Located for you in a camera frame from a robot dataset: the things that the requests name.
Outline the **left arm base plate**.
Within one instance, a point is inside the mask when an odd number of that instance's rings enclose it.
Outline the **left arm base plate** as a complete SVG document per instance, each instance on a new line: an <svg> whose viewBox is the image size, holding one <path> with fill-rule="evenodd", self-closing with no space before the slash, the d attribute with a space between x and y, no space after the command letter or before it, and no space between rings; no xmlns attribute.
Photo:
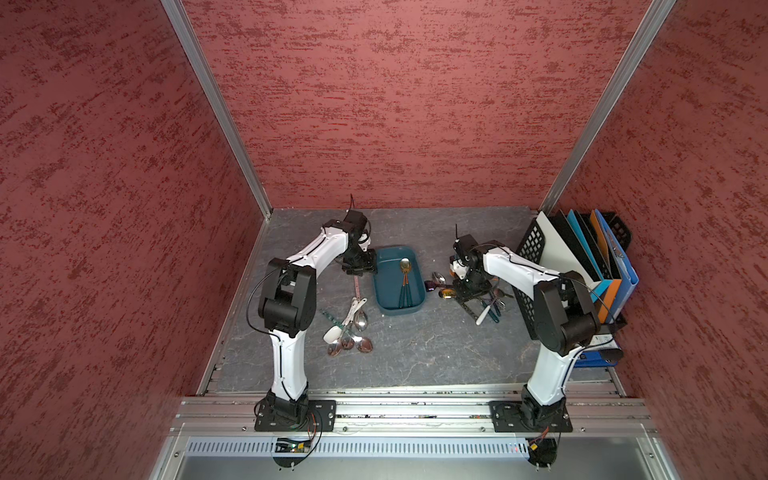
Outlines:
<svg viewBox="0 0 768 480"><path fill-rule="evenodd" d="M254 407L256 432L332 432L336 420L337 402L301 398L291 402L266 397Z"/></svg>

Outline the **gold spoon green handle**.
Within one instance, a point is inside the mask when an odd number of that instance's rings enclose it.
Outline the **gold spoon green handle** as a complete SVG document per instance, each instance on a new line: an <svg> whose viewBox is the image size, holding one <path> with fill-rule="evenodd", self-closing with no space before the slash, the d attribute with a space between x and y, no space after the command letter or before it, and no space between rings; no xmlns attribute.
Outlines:
<svg viewBox="0 0 768 480"><path fill-rule="evenodd" d="M404 272L404 294L403 294L403 305L405 308L411 308L413 305L413 299L411 294L411 286L410 286L410 271Z"/></svg>
<svg viewBox="0 0 768 480"><path fill-rule="evenodd" d="M403 278L402 278L402 284L401 284L401 289L399 294L398 308L406 309L412 306L412 297L411 297L410 282L409 282L409 274L411 271L410 260L407 257L402 258L399 262L399 267L403 274Z"/></svg>

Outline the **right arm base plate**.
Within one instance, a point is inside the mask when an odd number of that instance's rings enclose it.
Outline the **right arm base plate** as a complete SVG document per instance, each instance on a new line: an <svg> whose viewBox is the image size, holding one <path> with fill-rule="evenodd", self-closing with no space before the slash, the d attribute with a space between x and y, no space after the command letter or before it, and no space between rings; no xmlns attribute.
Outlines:
<svg viewBox="0 0 768 480"><path fill-rule="evenodd" d="M541 434L572 433L573 425L565 399L552 405L539 405L534 400L491 401L490 419L496 433Z"/></svg>

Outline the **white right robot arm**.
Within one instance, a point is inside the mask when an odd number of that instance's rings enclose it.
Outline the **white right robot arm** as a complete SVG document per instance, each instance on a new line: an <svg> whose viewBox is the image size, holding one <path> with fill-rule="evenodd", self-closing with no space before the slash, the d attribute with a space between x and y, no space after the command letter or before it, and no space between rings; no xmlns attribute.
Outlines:
<svg viewBox="0 0 768 480"><path fill-rule="evenodd" d="M545 268L497 241L481 244L463 235L453 248L450 269L461 293L471 297L491 293L491 280L497 278L512 286L523 302L520 310L529 313L540 349L512 411L530 430L550 425L565 405L565 384L575 360L600 330L591 293L578 273Z"/></svg>

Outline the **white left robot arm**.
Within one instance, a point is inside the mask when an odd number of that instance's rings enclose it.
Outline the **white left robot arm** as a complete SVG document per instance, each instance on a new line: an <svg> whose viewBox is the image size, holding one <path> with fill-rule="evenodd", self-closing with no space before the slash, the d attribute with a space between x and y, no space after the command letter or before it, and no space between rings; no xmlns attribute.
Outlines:
<svg viewBox="0 0 768 480"><path fill-rule="evenodd" d="M283 422L296 424L308 414L305 337L316 313L318 277L335 260L347 275L375 273L376 252L370 242L368 218L349 209L342 220L324 223L302 250L268 263L258 304L273 351L273 381L266 404Z"/></svg>

